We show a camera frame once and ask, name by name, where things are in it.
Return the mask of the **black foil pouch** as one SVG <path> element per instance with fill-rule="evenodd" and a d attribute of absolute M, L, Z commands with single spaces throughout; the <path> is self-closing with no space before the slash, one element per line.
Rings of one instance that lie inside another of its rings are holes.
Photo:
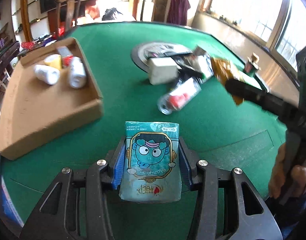
<path fill-rule="evenodd" d="M 178 62 L 180 66 L 186 69 L 190 68 L 195 72 L 199 72 L 200 74 L 196 79 L 200 84 L 205 83 L 214 75 L 211 57 L 208 52 L 200 46 L 196 46 L 190 55 L 181 56 Z"/>

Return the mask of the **wooden chair left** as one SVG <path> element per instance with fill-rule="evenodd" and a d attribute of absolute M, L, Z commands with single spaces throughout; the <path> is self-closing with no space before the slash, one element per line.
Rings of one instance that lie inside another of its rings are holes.
<path fill-rule="evenodd" d="M 76 20 L 79 15 L 81 0 L 55 0 L 56 2 L 56 32 L 55 36 L 58 40 L 60 38 L 59 28 L 60 28 L 60 11 L 62 3 L 66 3 L 66 16 L 64 24 L 64 35 L 66 32 L 71 31 L 73 28 L 73 20 Z"/>

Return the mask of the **white bottle green label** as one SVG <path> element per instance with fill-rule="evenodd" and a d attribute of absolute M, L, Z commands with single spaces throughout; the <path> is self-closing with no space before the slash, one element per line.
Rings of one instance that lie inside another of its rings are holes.
<path fill-rule="evenodd" d="M 48 85 L 55 85 L 60 78 L 60 71 L 48 65 L 36 64 L 34 66 L 35 76 Z"/>

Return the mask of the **purple cloth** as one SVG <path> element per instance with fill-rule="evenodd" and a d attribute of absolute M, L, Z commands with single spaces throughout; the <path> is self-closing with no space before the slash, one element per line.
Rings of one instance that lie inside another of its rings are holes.
<path fill-rule="evenodd" d="M 189 0 L 171 0 L 166 22 L 186 26 L 189 9 Z"/>

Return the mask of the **yellow snack packet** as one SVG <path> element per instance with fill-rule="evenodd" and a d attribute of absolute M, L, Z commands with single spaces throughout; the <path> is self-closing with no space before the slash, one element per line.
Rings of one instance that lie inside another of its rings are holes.
<path fill-rule="evenodd" d="M 210 57 L 210 60 L 214 76 L 223 85 L 223 87 L 225 87 L 225 84 L 229 79 L 235 79 L 243 83 L 247 83 L 243 73 L 238 70 L 232 61 L 219 57 Z"/>

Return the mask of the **yellow round container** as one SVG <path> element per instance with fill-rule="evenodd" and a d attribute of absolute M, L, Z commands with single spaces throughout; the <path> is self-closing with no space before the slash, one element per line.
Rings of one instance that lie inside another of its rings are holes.
<path fill-rule="evenodd" d="M 62 69 L 62 59 L 59 54 L 52 54 L 44 59 L 44 64 L 58 70 Z"/>

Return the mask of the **round table centre panel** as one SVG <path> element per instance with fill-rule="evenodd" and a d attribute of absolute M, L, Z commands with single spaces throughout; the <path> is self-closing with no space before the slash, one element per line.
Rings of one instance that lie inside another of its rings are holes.
<path fill-rule="evenodd" d="M 177 57 L 191 54 L 192 50 L 184 45 L 154 41 L 141 43 L 135 46 L 131 51 L 131 59 L 138 68 L 148 73 L 148 60 L 151 58 L 173 56 Z"/>

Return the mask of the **clear case red spool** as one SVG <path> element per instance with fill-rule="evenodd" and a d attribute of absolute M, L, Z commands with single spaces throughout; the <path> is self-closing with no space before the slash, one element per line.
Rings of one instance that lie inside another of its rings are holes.
<path fill-rule="evenodd" d="M 157 102 L 157 107 L 163 114 L 170 115 L 172 112 L 180 111 L 200 91 L 199 82 L 191 77 L 176 86 L 171 92 L 161 96 Z"/>

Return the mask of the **white power adapter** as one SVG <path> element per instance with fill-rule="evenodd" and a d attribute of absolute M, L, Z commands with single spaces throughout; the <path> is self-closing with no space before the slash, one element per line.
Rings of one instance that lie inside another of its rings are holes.
<path fill-rule="evenodd" d="M 155 57 L 148 60 L 150 84 L 169 83 L 178 77 L 178 64 L 171 57 Z"/>

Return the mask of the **teal cartoon tissue pack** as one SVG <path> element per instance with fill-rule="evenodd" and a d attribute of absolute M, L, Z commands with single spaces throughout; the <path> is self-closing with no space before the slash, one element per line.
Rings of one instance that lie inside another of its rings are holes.
<path fill-rule="evenodd" d="M 137 203 L 171 203 L 181 198 L 179 125 L 125 123 L 124 174 L 119 196 Z"/>

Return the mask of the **green tin with cork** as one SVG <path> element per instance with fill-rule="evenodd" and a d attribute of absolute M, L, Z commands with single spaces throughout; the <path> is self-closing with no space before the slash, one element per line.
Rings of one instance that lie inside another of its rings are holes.
<path fill-rule="evenodd" d="M 251 57 L 248 57 L 243 72 L 250 77 L 254 77 L 255 74 L 260 70 L 258 62 L 259 62 L 259 56 L 255 53 L 252 53 Z"/>

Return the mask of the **grey red carton box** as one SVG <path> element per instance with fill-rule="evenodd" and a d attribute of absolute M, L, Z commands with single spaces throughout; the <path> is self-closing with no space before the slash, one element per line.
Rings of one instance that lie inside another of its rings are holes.
<path fill-rule="evenodd" d="M 61 56 L 62 67 L 63 68 L 68 67 L 71 60 L 73 59 L 72 52 L 67 48 L 67 46 L 58 47 L 57 52 Z"/>

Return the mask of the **wooden chair with cloth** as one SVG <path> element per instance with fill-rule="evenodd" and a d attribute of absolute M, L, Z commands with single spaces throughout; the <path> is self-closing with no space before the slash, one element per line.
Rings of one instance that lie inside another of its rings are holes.
<path fill-rule="evenodd" d="M 146 0 L 142 2 L 140 21 L 143 21 Z M 166 23 L 171 0 L 153 0 L 152 22 Z"/>

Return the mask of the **cardboard tray box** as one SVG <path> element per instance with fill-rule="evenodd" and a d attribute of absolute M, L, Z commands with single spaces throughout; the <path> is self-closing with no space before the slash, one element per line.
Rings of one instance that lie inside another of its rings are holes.
<path fill-rule="evenodd" d="M 60 46 L 67 46 L 85 66 L 87 82 L 70 87 L 69 69 L 48 85 L 34 75 L 34 66 Z M 57 41 L 36 49 L 17 63 L 7 86 L 0 115 L 0 155 L 15 160 L 61 135 L 101 118 L 103 95 L 77 39 Z"/>

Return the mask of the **white pill bottle red label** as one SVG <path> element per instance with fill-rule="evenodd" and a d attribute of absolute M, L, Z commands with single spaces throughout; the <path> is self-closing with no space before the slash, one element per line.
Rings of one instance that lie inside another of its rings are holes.
<path fill-rule="evenodd" d="M 69 64 L 68 82 L 74 89 L 79 89 L 86 85 L 87 75 L 84 64 L 79 57 L 74 56 Z"/>

